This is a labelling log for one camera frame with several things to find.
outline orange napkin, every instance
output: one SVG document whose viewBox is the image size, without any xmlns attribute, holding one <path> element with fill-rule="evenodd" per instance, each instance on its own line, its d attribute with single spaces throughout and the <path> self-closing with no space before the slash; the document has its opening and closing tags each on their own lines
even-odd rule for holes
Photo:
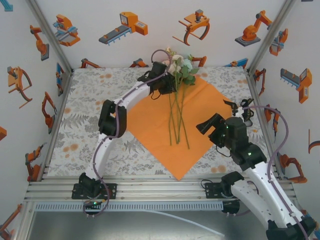
<svg viewBox="0 0 320 240">
<path fill-rule="evenodd" d="M 182 95 L 182 89 L 180 89 L 178 96 L 179 103 L 181 103 Z M 174 101 L 174 96 L 174 93 L 170 94 L 171 103 Z M 206 135 L 202 135 L 197 130 L 196 125 L 208 120 L 215 113 L 219 113 L 225 119 L 231 117 L 231 107 L 226 105 L 223 100 L 230 101 L 214 86 L 201 78 L 195 80 L 195 85 L 186 87 L 182 116 L 190 149 L 188 149 L 187 146 L 182 124 L 180 129 L 180 143 L 176 144 L 172 120 L 172 146 L 170 146 L 170 104 L 168 94 L 162 95 L 157 100 L 152 100 L 151 97 L 148 96 L 135 105 L 127 116 L 127 130 L 129 130 L 176 179 L 181 180 L 213 145 L 208 135 L 214 128 L 212 127 Z M 177 108 L 175 105 L 173 109 L 175 113 L 173 114 L 175 127 L 177 128 Z"/>
</svg>

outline flower stem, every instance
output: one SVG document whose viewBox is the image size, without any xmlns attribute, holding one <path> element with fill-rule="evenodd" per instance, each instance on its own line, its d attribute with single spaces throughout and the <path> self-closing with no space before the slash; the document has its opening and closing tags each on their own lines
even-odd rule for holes
<svg viewBox="0 0 320 240">
<path fill-rule="evenodd" d="M 183 90 L 182 90 L 182 101 L 181 101 L 181 117 L 180 117 L 180 121 L 178 123 L 178 131 L 180 132 L 180 127 L 181 127 L 181 122 L 182 122 L 182 111 L 184 108 L 184 100 L 185 100 L 185 93 L 186 93 L 186 89 L 187 89 L 188 85 L 183 85 Z"/>
<path fill-rule="evenodd" d="M 176 89 L 176 92 L 175 92 L 175 102 L 176 102 L 176 123 L 179 124 L 180 122 L 180 119 L 179 119 L 179 114 L 178 114 L 178 108 L 179 108 L 179 102 L 178 102 L 178 78 L 177 78 L 177 69 L 175 71 L 175 76 L 174 76 L 174 80 L 175 80 L 175 89 Z M 180 131 L 178 129 L 178 138 L 177 138 L 177 143 L 180 142 Z"/>
<path fill-rule="evenodd" d="M 171 94 L 169 94 L 169 104 L 170 104 L 170 116 L 169 116 L 169 135 L 170 135 L 170 146 L 172 146 L 172 139 L 171 139 L 171 119 L 172 119 L 172 124 L 173 124 L 173 131 L 174 131 L 174 138 L 175 138 L 175 143 L 178 144 L 178 140 L 177 140 L 177 133 L 176 133 L 176 126 L 175 126 L 175 121 L 174 121 L 174 116 L 172 113 L 172 107 L 175 104 L 175 101 L 173 101 L 173 104 L 171 105 Z"/>
<path fill-rule="evenodd" d="M 186 144 L 187 144 L 187 146 L 188 146 L 188 149 L 190 149 L 190 145 L 189 145 L 189 141 L 188 141 L 188 136 L 187 136 L 187 130 L 186 130 L 185 122 L 184 122 L 184 119 L 183 119 L 183 117 L 182 117 L 182 111 L 180 110 L 179 104 L 177 105 L 177 107 L 178 107 L 178 111 L 179 111 L 180 117 L 181 117 L 181 122 L 182 122 L 183 130 L 184 130 L 184 135 L 185 135 Z"/>
</svg>

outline floral tablecloth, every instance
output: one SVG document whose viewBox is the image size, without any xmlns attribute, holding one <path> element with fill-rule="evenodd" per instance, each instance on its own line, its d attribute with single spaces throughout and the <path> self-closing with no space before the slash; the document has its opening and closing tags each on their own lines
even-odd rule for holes
<svg viewBox="0 0 320 240">
<path fill-rule="evenodd" d="M 79 176 L 86 170 L 98 140 L 98 120 L 106 99 L 123 95 L 148 68 L 76 69 L 67 98 L 48 176 Z M 232 102 L 251 97 L 242 67 L 201 67 L 199 77 L 212 84 Z M 247 128 L 249 140 L 268 156 L 255 114 Z M 187 174 L 240 171 L 232 159 L 212 147 Z M 170 175 L 170 172 L 129 132 L 116 143 L 107 160 L 106 175 Z"/>
</svg>

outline white tube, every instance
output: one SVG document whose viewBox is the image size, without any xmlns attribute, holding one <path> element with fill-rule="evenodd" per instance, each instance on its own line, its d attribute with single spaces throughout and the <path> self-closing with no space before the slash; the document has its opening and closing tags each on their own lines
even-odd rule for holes
<svg viewBox="0 0 320 240">
<path fill-rule="evenodd" d="M 178 219 L 178 220 L 187 222 L 187 223 L 189 223 L 189 224 L 196 225 L 196 226 L 198 226 L 198 227 L 200 227 L 200 228 L 203 228 L 203 229 L 205 229 L 205 230 L 208 230 L 209 232 L 214 233 L 214 234 L 217 234 L 217 235 L 220 235 L 220 236 L 222 236 L 222 237 L 225 236 L 224 234 L 222 234 L 222 233 L 220 233 L 220 232 L 218 232 L 218 231 L 215 231 L 215 230 L 213 230 L 213 229 L 211 229 L 211 228 L 208 228 L 208 227 L 206 227 L 206 226 L 203 226 L 203 225 L 201 225 L 201 224 L 199 224 L 199 223 L 197 223 L 197 222 L 194 222 L 194 221 L 191 221 L 191 220 L 188 220 L 188 219 L 179 217 L 179 216 L 175 216 L 175 215 L 172 215 L 172 214 L 169 214 L 169 213 L 165 213 L 165 212 L 162 212 L 162 211 L 152 211 L 152 210 L 142 210 L 142 212 L 165 215 L 165 216 L 167 216 L 167 217 L 171 217 L 171 218 L 174 218 L 174 219 Z"/>
</svg>

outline white wall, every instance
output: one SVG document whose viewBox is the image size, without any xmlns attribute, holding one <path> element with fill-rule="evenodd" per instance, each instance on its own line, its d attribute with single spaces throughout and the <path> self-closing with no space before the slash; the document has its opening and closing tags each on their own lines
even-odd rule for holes
<svg viewBox="0 0 320 240">
<path fill-rule="evenodd" d="M 258 67 L 259 70 L 266 69 L 265 92 L 261 96 L 262 103 L 278 108 L 288 122 L 288 141 L 280 153 L 296 158 L 308 179 L 307 183 L 293 184 L 297 199 L 318 222 L 320 222 L 320 146 L 312 148 L 308 154 L 308 129 L 311 129 L 310 141 L 319 141 L 319 9 L 320 1 L 298 1 L 280 29 L 288 28 L 288 38 L 284 49 L 278 56 L 267 52 Z M 312 85 L 309 87 L 309 98 L 303 104 L 299 103 L 299 93 L 295 87 L 280 80 L 281 68 L 298 76 L 305 68 L 310 69 Z M 261 88 L 260 82 L 257 84 L 258 91 Z M 272 122 L 269 124 L 270 132 L 273 134 L 271 124 Z M 278 128 L 276 146 L 285 136 L 285 126 L 281 120 Z M 289 178 L 298 176 L 296 168 L 288 167 L 286 176 Z"/>
<path fill-rule="evenodd" d="M 234 60 L 255 56 L 261 42 L 243 47 L 235 42 L 243 30 L 253 25 L 256 14 L 262 10 L 272 21 L 277 16 L 284 0 L 55 0 L 38 1 L 48 23 L 53 24 L 57 14 L 69 18 L 81 41 L 73 46 L 61 46 L 73 68 L 79 68 L 81 59 L 88 58 L 102 67 L 128 67 L 138 58 L 149 65 L 150 56 L 156 49 L 170 46 L 181 54 L 195 57 L 207 56 L 206 66 L 224 66 Z M 210 18 L 210 30 L 201 41 L 189 36 L 187 46 L 172 36 L 183 39 L 186 27 L 178 21 L 196 10 Z M 148 35 L 129 34 L 110 46 L 99 42 L 99 38 L 121 25 L 121 12 L 133 12 L 141 22 L 148 25 Z M 263 39 L 267 26 L 261 24 L 257 33 Z"/>
<path fill-rule="evenodd" d="M 56 85 L 56 64 L 58 57 L 53 48 L 49 50 L 49 59 L 41 61 L 36 48 L 36 38 L 30 33 L 30 25 L 39 27 L 36 19 L 23 0 L 10 0 L 12 12 L 0 8 L 0 126 L 7 130 L 7 136 L 0 141 L 0 224 L 17 208 L 24 199 L 28 186 L 28 171 L 25 166 L 25 154 L 31 153 L 44 142 L 50 142 L 48 127 L 42 114 L 42 101 L 45 91 L 49 93 L 58 111 L 63 95 L 58 97 Z M 46 37 L 40 33 L 44 43 Z M 7 67 L 24 69 L 29 75 L 32 87 L 25 91 L 31 102 L 19 109 L 25 101 L 18 91 L 8 93 Z M 54 114 L 47 104 L 47 112 Z M 40 164 L 46 157 L 48 145 L 41 156 L 34 161 Z"/>
</svg>

